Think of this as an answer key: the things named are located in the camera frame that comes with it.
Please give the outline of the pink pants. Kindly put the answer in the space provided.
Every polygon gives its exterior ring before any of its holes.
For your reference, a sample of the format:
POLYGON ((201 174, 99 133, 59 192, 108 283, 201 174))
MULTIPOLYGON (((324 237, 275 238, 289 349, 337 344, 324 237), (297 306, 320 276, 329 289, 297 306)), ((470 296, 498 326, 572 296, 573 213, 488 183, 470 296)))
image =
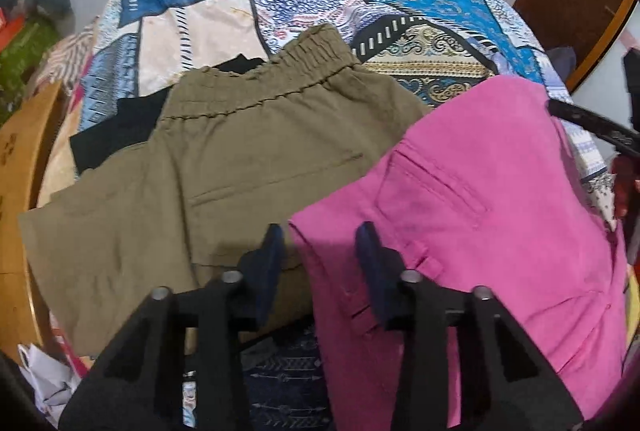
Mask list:
POLYGON ((589 207, 547 100, 536 82, 490 78, 416 122, 363 178, 291 217, 337 429, 388 429, 398 386, 401 336, 378 324, 356 257, 368 221, 410 269, 495 292, 585 417, 620 381, 624 237, 589 207))

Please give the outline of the blue patchwork bed sheet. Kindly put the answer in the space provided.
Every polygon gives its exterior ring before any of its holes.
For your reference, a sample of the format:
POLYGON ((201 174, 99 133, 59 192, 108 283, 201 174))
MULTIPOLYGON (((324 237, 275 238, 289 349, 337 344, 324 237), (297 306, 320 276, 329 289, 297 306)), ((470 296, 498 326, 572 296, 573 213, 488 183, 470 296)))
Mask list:
POLYGON ((107 0, 79 36, 80 75, 62 140, 121 100, 238 55, 268 58, 306 28, 333 25, 357 58, 437 106, 491 75, 570 95, 539 41, 504 0, 107 0))

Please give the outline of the olive green pants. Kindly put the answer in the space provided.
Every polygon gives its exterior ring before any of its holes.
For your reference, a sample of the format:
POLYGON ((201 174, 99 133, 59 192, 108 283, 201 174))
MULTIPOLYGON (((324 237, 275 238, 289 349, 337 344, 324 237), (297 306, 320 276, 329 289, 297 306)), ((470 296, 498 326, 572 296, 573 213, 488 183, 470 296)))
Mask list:
POLYGON ((270 224, 358 180, 427 106, 314 26, 245 74, 202 67, 149 139, 20 217, 32 274, 73 350, 97 355, 155 287, 196 289, 270 224))

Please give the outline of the black folded garment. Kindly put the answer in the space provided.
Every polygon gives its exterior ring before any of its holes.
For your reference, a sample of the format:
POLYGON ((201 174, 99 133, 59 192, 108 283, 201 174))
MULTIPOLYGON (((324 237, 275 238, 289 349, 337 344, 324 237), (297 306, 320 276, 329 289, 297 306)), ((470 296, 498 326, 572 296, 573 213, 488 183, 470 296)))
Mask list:
POLYGON ((116 101, 116 113, 70 138, 77 177, 99 168, 125 147, 146 142, 160 120, 173 84, 150 95, 116 101))

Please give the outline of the green patterned bag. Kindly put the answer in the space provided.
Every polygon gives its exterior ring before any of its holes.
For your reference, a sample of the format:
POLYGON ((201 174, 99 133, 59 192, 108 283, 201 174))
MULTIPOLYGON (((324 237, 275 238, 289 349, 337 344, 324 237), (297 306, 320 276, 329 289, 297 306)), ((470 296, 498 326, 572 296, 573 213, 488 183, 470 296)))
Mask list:
POLYGON ((43 54, 60 40, 54 24, 41 16, 25 18, 23 30, 0 53, 1 123, 21 106, 27 82, 43 54))

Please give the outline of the orange box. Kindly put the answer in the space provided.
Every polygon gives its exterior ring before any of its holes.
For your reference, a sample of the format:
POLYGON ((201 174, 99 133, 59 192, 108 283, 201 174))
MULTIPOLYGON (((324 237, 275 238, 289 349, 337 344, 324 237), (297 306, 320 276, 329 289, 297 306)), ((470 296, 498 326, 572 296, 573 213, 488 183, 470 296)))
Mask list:
POLYGON ((0 50, 3 51, 14 38, 23 30, 25 25, 25 17, 17 15, 13 20, 8 21, 4 14, 1 14, 0 29, 0 50))

